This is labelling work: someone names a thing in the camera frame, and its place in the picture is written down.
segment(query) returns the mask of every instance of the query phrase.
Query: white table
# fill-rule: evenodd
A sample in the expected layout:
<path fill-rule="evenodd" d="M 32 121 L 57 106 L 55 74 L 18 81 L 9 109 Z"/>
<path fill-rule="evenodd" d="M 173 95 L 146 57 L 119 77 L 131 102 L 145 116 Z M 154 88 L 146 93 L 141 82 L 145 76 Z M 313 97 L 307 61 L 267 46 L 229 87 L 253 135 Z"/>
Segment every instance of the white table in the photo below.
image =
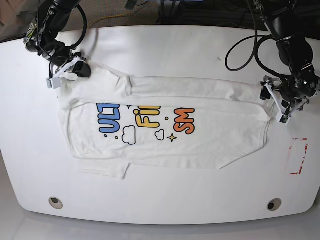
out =
<path fill-rule="evenodd" d="M 240 72 L 224 67 L 227 51 L 251 30 L 202 26 L 130 26 L 91 30 L 80 46 L 89 58 L 136 76 L 211 78 L 257 84 L 266 74 L 253 61 Z M 60 40 L 70 44 L 79 32 Z M 320 43 L 313 47 L 315 68 Z M 237 67 L 252 41 L 230 56 Z M 265 148 L 221 170 L 132 165 L 125 180 L 77 170 L 57 118 L 56 93 L 47 89 L 49 63 L 25 50 L 21 40 L 0 44 L 0 147 L 20 205 L 32 212 L 133 224 L 209 224 L 273 218 L 307 211 L 320 186 L 320 98 L 297 112 L 289 126 L 272 121 Z M 261 60 L 289 73 L 274 42 Z M 303 172 L 290 175 L 292 138 L 308 138 Z M 57 197 L 63 208 L 49 205 Z M 280 198 L 277 211 L 270 200 Z"/>

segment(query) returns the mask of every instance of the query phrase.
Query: yellow cable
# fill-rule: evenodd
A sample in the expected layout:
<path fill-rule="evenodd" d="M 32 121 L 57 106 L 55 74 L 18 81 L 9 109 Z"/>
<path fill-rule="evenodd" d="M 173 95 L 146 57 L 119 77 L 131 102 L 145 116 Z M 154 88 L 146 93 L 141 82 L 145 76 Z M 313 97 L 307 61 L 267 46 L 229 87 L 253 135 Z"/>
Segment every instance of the yellow cable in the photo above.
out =
<path fill-rule="evenodd" d="M 96 25 L 98 22 L 100 22 L 102 20 L 105 20 L 105 19 L 121 18 L 121 17 L 125 17 L 125 16 L 128 16 L 128 15 L 132 15 L 134 13 L 135 12 L 126 12 L 124 14 L 119 14 L 119 15 L 103 16 L 103 17 L 100 17 L 100 18 L 98 18 L 96 20 L 93 20 L 93 21 L 89 22 L 88 28 L 92 29 L 94 27 L 94 25 Z"/>

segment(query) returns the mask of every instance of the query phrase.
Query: metal grommet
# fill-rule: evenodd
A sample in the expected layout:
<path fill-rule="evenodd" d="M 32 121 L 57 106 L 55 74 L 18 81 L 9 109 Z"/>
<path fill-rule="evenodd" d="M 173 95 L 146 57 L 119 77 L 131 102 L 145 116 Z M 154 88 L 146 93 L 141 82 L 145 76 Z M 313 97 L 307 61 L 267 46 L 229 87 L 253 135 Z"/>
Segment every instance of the metal grommet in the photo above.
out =
<path fill-rule="evenodd" d="M 64 205 L 62 204 L 62 201 L 60 201 L 58 198 L 56 198 L 54 196 L 49 198 L 49 204 L 54 209 L 58 209 L 58 210 L 60 210 L 64 207 Z"/>
<path fill-rule="evenodd" d="M 282 204 L 281 199 L 275 198 L 275 199 L 271 200 L 271 201 L 267 204 L 266 208 L 267 208 L 269 211 L 272 211 L 272 212 L 273 212 L 273 211 L 278 210 L 278 209 L 280 208 L 281 204 Z"/>

